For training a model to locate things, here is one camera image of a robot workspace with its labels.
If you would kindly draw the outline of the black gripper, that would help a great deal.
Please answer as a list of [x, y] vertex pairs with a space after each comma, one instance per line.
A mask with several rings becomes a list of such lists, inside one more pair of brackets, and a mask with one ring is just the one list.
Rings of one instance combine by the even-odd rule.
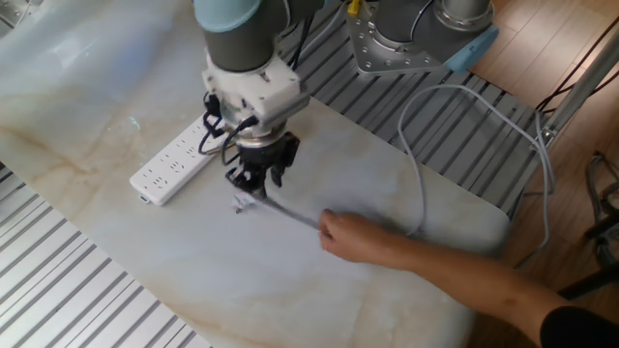
[[266, 198], [266, 174], [271, 172], [276, 187], [282, 187], [282, 176], [296, 157], [300, 139], [292, 132], [286, 132], [282, 138], [268, 146], [250, 148], [240, 146], [239, 166], [226, 172], [225, 178], [235, 188], [257, 198]]

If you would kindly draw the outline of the person's right hand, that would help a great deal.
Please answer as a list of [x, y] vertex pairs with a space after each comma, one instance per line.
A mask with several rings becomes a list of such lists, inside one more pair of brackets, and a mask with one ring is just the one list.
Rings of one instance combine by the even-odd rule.
[[389, 233], [359, 215], [324, 210], [318, 230], [325, 251], [352, 263], [381, 265], [390, 250]]

